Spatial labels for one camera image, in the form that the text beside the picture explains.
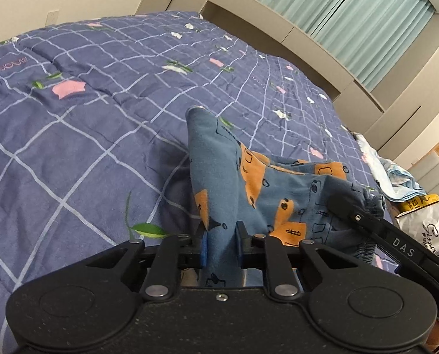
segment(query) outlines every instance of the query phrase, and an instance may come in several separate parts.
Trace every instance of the curtain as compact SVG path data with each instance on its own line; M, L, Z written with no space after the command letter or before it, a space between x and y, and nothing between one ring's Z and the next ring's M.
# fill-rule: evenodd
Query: curtain
M259 0L313 37L371 91L428 23L429 0Z

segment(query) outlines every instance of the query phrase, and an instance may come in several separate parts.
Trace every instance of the bed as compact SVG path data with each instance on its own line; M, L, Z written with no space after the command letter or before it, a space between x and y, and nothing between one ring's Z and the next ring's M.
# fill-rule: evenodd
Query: bed
M5 303L22 283L127 240L126 223L172 233L198 225L185 123L194 105L253 150L345 162L353 180L376 187L324 91L197 13L68 23L3 41L1 353L16 347Z

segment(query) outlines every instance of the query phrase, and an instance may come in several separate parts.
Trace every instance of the wall outlet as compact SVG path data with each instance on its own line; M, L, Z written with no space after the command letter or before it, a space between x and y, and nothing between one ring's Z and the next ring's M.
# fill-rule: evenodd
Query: wall outlet
M59 16L59 11L58 10L48 12L47 18L46 18L46 26L55 25L56 22L57 22L57 17L58 16Z

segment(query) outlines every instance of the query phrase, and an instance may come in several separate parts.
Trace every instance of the screw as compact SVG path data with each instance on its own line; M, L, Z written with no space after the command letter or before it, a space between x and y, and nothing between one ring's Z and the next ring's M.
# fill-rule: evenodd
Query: screw
M165 297L168 294L168 288L164 285L150 285L145 291L150 297Z
M278 285L275 292L282 297L293 297L298 293L298 289L293 285Z
M227 301L229 297L226 294L216 294L217 301Z

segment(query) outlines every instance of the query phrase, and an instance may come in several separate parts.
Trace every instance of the yellow package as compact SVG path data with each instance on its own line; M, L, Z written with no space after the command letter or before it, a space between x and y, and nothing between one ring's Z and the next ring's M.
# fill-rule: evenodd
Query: yellow package
M401 202L398 205L398 209L400 210L400 212L403 213L405 211L423 208L424 206L437 201L439 201L439 196L437 194L428 194L421 197L414 197L408 199L407 201Z

